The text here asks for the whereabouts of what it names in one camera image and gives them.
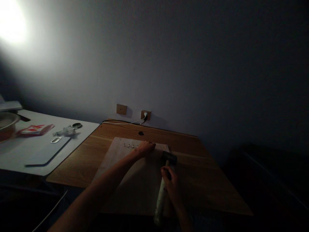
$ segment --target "red package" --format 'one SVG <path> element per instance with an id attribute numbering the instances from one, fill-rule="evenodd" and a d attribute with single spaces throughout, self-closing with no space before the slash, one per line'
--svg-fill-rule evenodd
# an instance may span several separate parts
<path id="1" fill-rule="evenodd" d="M 21 135 L 45 135 L 52 128 L 54 128 L 54 124 L 50 125 L 31 125 L 25 129 L 18 131 L 18 134 Z"/>

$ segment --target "light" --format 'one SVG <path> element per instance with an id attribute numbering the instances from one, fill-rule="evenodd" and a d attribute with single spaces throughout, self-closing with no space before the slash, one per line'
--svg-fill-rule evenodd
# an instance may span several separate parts
<path id="1" fill-rule="evenodd" d="M 15 0 L 0 0 L 0 37 L 11 43 L 24 41 L 26 23 Z"/>

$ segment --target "wall socket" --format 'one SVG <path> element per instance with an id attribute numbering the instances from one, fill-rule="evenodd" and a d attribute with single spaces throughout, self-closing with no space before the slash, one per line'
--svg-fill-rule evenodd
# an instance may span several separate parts
<path id="1" fill-rule="evenodd" d="M 116 113 L 126 115 L 126 106 L 117 104 Z"/>
<path id="2" fill-rule="evenodd" d="M 145 117 L 144 113 L 147 113 L 147 121 L 150 120 L 150 116 L 151 116 L 151 111 L 142 111 L 141 112 L 141 119 L 143 119 Z"/>

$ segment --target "white cable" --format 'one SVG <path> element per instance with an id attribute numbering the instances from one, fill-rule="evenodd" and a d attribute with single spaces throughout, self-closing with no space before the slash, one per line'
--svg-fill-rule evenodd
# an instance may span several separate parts
<path id="1" fill-rule="evenodd" d="M 129 124 L 132 124 L 132 123 L 135 123 L 135 122 L 130 122 L 130 123 L 112 123 L 112 122 L 102 122 L 102 123 L 109 123 L 109 124 L 114 124 L 114 125 L 129 125 Z"/>
<path id="2" fill-rule="evenodd" d="M 49 212 L 49 214 L 47 214 L 47 216 L 43 219 L 43 221 L 41 221 L 41 223 L 32 231 L 35 232 L 37 228 L 39 228 L 39 226 L 46 220 L 46 218 L 48 218 L 48 216 L 54 211 L 54 209 L 57 207 L 57 205 L 60 203 L 60 201 L 64 198 L 64 196 L 67 194 L 68 191 L 66 191 L 64 193 L 64 195 L 60 198 L 60 200 L 58 201 L 58 203 L 55 205 L 55 207 Z"/>

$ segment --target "mallet handle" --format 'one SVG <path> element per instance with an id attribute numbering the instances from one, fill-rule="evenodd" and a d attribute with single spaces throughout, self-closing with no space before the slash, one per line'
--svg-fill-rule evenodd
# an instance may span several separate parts
<path id="1" fill-rule="evenodd" d="M 170 162 L 167 160 L 165 166 L 169 166 Z M 164 201 L 166 197 L 166 188 L 165 188 L 165 182 L 164 179 L 161 179 L 161 185 L 159 190 L 159 195 L 157 199 L 157 205 L 154 211 L 154 223 L 159 227 L 161 226 L 161 218 L 164 208 Z"/>

